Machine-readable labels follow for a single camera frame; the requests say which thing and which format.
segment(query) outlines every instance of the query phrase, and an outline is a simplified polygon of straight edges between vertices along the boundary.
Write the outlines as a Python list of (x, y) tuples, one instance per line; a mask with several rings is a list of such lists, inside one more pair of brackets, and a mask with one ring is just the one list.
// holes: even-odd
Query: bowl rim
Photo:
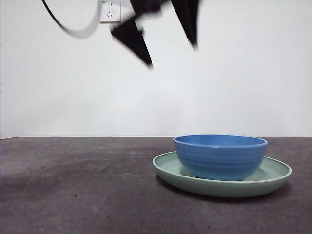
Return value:
[[(231, 137), (246, 137), (246, 138), (253, 138), (263, 141), (263, 143), (260, 144), (251, 144), (251, 145), (200, 145), (200, 144), (191, 144), (191, 143), (185, 143), (182, 141), (177, 140), (179, 137), (190, 137), (190, 136), (231, 136)], [(231, 134), (189, 134), (189, 135), (182, 135), (182, 136), (176, 136), (174, 138), (175, 143), (188, 145), (188, 146), (196, 146), (196, 147), (203, 147), (203, 148), (220, 148), (220, 149), (245, 149), (245, 148), (255, 148), (255, 147), (263, 147), (268, 145), (268, 142), (265, 139), (253, 137), (253, 136), (243, 136), (243, 135), (231, 135)]]

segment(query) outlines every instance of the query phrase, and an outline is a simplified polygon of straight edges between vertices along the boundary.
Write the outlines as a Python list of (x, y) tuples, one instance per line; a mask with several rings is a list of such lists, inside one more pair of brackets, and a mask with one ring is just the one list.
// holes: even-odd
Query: dark countertop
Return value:
[(312, 137), (266, 137), (266, 156), (292, 167), (281, 189), (215, 198), (156, 176), (172, 137), (1, 140), (3, 234), (310, 234)]

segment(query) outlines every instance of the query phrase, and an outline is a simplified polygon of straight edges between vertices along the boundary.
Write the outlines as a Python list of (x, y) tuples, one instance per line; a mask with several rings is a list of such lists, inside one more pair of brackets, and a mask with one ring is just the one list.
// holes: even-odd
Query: blurred black object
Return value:
[[(91, 29), (84, 30), (82, 33), (71, 32), (71, 30), (65, 28), (55, 18), (45, 0), (41, 1), (43, 2), (45, 8), (53, 20), (67, 33), (82, 38), (85, 37), (85, 35), (89, 35), (89, 33), (94, 30), (94, 24), (90, 24)], [(111, 30), (112, 36), (114, 38), (118, 39), (130, 50), (132, 50), (148, 66), (152, 65), (152, 60), (143, 38), (143, 31), (137, 28), (135, 20), (144, 14), (159, 12), (161, 10), (162, 4), (168, 1), (170, 0), (130, 0), (135, 15)], [(171, 0), (186, 37), (193, 47), (197, 46), (197, 12), (199, 1), (200, 0)], [(97, 10), (97, 14), (94, 18), (95, 20), (99, 18), (99, 12), (100, 10)]]

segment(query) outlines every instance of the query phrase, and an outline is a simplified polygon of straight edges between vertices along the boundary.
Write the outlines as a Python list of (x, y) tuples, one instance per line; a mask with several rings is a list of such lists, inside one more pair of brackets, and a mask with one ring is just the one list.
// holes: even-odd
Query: ribbed bowl exterior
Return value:
[(209, 147), (175, 141), (181, 164), (199, 178), (213, 180), (243, 180), (261, 165), (266, 144), (242, 147)]

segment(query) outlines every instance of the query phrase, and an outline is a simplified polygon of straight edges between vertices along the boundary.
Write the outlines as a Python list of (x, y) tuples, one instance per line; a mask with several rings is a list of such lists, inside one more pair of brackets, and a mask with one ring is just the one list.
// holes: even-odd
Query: electrical outlet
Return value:
[(100, 23), (119, 23), (121, 22), (120, 0), (100, 0), (102, 12)]

